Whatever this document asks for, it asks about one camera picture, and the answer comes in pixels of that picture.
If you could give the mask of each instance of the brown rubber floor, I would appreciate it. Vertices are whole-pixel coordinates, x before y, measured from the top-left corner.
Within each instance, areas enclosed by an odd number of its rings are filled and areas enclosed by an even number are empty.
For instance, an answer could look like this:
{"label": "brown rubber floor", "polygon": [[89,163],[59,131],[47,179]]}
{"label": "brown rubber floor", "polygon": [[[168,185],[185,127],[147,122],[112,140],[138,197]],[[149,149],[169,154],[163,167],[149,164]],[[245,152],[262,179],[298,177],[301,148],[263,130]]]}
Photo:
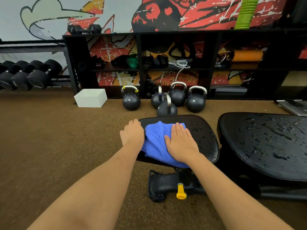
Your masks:
{"label": "brown rubber floor", "polygon": [[[121,146],[119,131],[129,120],[155,117],[150,100],[126,111],[121,100],[102,108],[78,108],[70,90],[0,91],[0,228],[25,230],[79,178],[107,161]],[[271,101],[208,100],[199,115],[216,132],[225,112],[287,113]],[[185,107],[179,114],[189,114]],[[162,204],[147,197],[150,169],[171,168],[136,162],[116,229],[224,229],[207,196]],[[262,201],[296,230],[306,229],[307,205]]]}

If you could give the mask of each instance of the white box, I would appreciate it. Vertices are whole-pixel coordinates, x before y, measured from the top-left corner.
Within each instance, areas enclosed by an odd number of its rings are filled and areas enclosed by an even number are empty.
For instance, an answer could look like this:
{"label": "white box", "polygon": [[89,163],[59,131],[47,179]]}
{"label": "white box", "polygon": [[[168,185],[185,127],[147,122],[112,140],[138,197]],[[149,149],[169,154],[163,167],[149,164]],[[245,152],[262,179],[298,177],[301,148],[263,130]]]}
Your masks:
{"label": "white box", "polygon": [[85,88],[74,98],[78,107],[102,107],[108,99],[104,88]]}

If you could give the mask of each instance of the kettlebell handle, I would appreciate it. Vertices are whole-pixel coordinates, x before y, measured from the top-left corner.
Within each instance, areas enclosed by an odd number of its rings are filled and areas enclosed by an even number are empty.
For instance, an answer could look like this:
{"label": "kettlebell handle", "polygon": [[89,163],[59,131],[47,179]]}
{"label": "kettlebell handle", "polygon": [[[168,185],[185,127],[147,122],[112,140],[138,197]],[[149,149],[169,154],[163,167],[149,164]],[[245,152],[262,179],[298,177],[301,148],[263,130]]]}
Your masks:
{"label": "kettlebell handle", "polygon": [[138,89],[134,86],[134,85],[124,85],[122,87],[122,96],[124,97],[126,94],[125,94],[125,89],[126,88],[133,88],[134,89],[134,92],[135,92],[135,95],[138,97]]}
{"label": "kettlebell handle", "polygon": [[167,92],[165,92],[164,93],[164,97],[166,97],[166,99],[167,99],[167,114],[170,115],[171,114],[171,110],[172,110],[171,96]]}
{"label": "kettlebell handle", "polygon": [[192,86],[191,88],[189,88],[188,97],[190,97],[192,95],[192,90],[195,89],[195,88],[200,89],[200,90],[202,90],[204,92],[203,99],[206,100],[206,98],[207,98],[207,90],[206,90],[205,87],[202,87],[202,86],[199,86],[199,85],[195,85],[195,86]]}
{"label": "kettlebell handle", "polygon": [[158,84],[159,102],[162,102],[162,86],[161,83]]}
{"label": "kettlebell handle", "polygon": [[184,83],[184,82],[182,82],[182,81],[175,81],[175,82],[173,82],[173,83],[171,84],[171,86],[170,86],[170,91],[172,91],[172,90],[174,89],[174,86],[175,86],[175,85],[183,85],[183,87],[184,87],[183,91],[185,92],[185,91],[187,90],[187,85],[186,85],[186,83]]}

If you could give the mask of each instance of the forearm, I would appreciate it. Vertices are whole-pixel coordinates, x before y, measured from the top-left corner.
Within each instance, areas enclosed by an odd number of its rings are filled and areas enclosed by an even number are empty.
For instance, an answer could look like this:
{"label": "forearm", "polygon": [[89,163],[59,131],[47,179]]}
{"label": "forearm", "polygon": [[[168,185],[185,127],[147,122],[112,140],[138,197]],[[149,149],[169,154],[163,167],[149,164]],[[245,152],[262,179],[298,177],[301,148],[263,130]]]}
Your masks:
{"label": "forearm", "polygon": [[187,164],[196,174],[227,230],[292,229],[198,153]]}
{"label": "forearm", "polygon": [[138,152],[134,146],[121,148],[65,191],[28,230],[113,229]]}

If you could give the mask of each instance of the kettlebell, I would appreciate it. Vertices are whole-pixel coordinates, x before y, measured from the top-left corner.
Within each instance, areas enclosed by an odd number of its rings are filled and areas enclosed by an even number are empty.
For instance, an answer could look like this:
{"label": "kettlebell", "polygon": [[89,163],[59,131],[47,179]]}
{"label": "kettlebell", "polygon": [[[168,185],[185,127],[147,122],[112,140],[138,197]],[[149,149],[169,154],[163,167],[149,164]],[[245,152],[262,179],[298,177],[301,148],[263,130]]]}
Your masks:
{"label": "kettlebell", "polygon": [[[177,84],[184,86],[183,91],[178,88],[174,89],[174,86]],[[169,89],[169,95],[171,97],[172,103],[175,104],[176,107],[183,106],[185,104],[186,91],[187,91],[187,85],[184,82],[175,81],[171,84]]]}
{"label": "kettlebell", "polygon": [[[198,93],[192,94],[192,90],[195,88],[201,89],[204,92],[204,94],[202,96]],[[206,98],[207,98],[206,88],[195,85],[189,89],[188,98],[187,98],[185,105],[187,106],[187,109],[189,111],[193,113],[198,113],[198,112],[201,112],[203,109],[205,109]]]}
{"label": "kettlebell", "polygon": [[161,83],[158,84],[158,92],[155,92],[154,95],[151,97],[151,105],[153,108],[157,109],[158,106],[163,103],[164,101],[164,94],[162,93],[162,86]]}
{"label": "kettlebell", "polygon": [[175,106],[175,104],[172,103],[171,97],[168,93],[164,93],[164,99],[166,99],[167,101],[162,102],[158,106],[157,117],[177,115],[177,107]]}
{"label": "kettlebell", "polygon": [[[125,93],[126,88],[133,88],[134,92]],[[141,100],[138,96],[138,89],[134,85],[124,85],[122,87],[122,105],[130,111],[136,110],[141,105]]]}

